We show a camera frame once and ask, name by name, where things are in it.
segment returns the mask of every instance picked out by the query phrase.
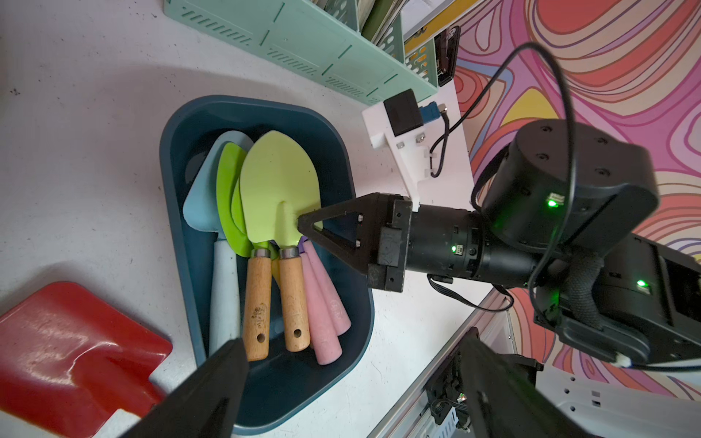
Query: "white table surface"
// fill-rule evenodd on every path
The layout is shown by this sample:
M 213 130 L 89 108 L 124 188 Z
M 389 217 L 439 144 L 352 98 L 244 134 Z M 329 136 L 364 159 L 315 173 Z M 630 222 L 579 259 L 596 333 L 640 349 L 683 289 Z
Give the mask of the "white table surface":
M 168 118 L 196 97 L 297 104 L 343 137 L 358 195 L 405 193 L 389 151 L 373 151 L 365 106 L 164 16 L 159 0 L 0 3 L 0 313 L 49 282 L 87 287 L 173 344 L 152 381 L 172 390 L 194 369 L 158 160 Z M 440 94 L 458 118 L 454 89 Z M 442 131 L 427 127 L 427 141 Z M 422 203 L 468 207 L 462 130 Z M 490 286 L 456 281 L 479 302 Z M 407 273 L 375 291 L 369 347 L 347 377 L 266 437 L 365 436 L 471 309 Z M 100 437 L 135 419 L 117 413 Z M 0 437 L 52 435 L 0 412 Z

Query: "psychedelic wall mural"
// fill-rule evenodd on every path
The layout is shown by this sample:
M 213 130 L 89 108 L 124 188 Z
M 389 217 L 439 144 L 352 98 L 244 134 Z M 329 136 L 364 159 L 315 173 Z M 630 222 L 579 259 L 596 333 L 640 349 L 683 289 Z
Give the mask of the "psychedelic wall mural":
M 701 262 L 701 0 L 485 0 L 457 23 L 461 111 L 514 47 L 548 47 L 567 74 L 578 120 L 652 154 L 662 202 L 636 232 Z M 556 117 L 562 104 L 550 71 L 523 52 L 463 124 L 475 176 L 520 127 Z M 701 388 L 624 371 L 560 343 L 531 321 L 527 292 L 513 292 L 521 354 L 596 381 L 701 400 Z

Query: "red shovel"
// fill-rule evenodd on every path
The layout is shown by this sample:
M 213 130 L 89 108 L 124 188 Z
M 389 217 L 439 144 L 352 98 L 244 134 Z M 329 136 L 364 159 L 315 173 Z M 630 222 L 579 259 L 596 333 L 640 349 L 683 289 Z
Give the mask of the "red shovel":
M 163 400 L 149 376 L 171 351 L 87 289 L 53 283 L 0 317 L 0 409 L 91 437 L 117 409 L 143 417 Z

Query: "lime green trowel blade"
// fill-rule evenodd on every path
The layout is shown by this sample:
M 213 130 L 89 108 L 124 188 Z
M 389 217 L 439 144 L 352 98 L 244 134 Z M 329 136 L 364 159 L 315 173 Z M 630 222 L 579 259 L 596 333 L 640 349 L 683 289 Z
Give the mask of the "lime green trowel blade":
M 217 169 L 217 211 L 231 249 L 241 257 L 251 257 L 253 245 L 246 234 L 236 228 L 231 217 L 233 190 L 245 158 L 246 152 L 236 144 L 227 143 L 224 146 Z
M 252 242 L 296 246 L 297 217 L 321 208 L 314 164 L 293 139 L 270 131 L 253 145 L 241 169 L 240 197 Z

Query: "book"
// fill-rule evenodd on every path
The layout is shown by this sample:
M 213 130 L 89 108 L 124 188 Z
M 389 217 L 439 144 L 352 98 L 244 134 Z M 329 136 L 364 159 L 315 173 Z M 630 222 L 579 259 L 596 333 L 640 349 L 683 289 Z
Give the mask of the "book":
M 362 35 L 377 44 L 408 0 L 376 0 L 367 17 Z
M 427 25 L 422 26 L 422 28 L 404 40 L 404 52 L 411 53 L 423 46 L 428 40 L 438 35 L 483 2 L 484 0 L 455 0 L 443 12 L 428 22 Z

